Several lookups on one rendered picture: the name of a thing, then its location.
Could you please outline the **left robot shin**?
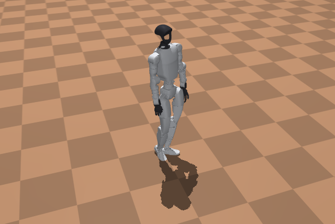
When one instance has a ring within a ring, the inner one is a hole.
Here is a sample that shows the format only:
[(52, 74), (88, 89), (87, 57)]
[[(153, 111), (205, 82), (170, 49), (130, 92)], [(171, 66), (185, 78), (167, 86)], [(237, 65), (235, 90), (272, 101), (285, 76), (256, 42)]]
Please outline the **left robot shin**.
[(169, 128), (169, 133), (167, 134), (168, 135), (167, 141), (166, 141), (165, 146), (164, 146), (165, 150), (169, 150), (169, 146), (170, 146), (171, 141), (172, 141), (172, 139), (174, 137), (174, 134), (175, 134), (176, 126), (177, 126), (177, 123), (174, 127)]

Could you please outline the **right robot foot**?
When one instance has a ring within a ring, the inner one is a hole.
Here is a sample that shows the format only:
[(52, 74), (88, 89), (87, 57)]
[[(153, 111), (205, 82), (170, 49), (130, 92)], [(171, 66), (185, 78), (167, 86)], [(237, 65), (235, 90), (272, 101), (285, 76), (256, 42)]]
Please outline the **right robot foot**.
[(158, 145), (156, 145), (156, 146), (154, 147), (154, 150), (156, 151), (158, 158), (159, 158), (161, 161), (165, 161), (165, 160), (167, 160), (167, 158), (166, 158), (166, 156), (165, 156), (165, 154), (164, 154), (163, 151), (160, 150), (160, 152), (158, 152), (158, 150), (157, 150), (157, 146), (158, 146)]

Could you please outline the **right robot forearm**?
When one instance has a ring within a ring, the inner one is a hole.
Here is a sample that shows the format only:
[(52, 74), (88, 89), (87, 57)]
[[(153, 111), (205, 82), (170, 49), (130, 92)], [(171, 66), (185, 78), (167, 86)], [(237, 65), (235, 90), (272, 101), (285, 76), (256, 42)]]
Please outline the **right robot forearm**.
[(156, 85), (155, 79), (150, 80), (150, 88), (152, 90), (152, 98), (154, 105), (159, 105), (159, 86)]

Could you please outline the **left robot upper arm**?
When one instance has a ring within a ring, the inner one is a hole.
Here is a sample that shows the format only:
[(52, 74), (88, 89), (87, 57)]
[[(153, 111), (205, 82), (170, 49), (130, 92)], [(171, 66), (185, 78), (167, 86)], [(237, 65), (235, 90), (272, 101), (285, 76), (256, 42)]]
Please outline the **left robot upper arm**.
[(186, 64), (182, 62), (182, 45), (180, 43), (173, 43), (177, 46), (178, 50), (178, 70), (183, 71), (186, 68)]

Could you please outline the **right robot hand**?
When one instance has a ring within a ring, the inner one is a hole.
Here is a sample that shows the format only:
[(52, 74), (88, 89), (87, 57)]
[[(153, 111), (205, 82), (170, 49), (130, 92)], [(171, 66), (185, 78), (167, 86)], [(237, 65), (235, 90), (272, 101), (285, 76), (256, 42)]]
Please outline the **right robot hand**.
[(159, 116), (159, 114), (161, 115), (161, 113), (163, 112), (163, 111), (162, 111), (163, 108), (162, 108), (162, 106), (161, 106), (160, 99), (159, 99), (159, 105), (154, 105), (154, 106), (155, 106), (155, 108), (154, 108), (155, 115), (158, 115), (158, 116)]

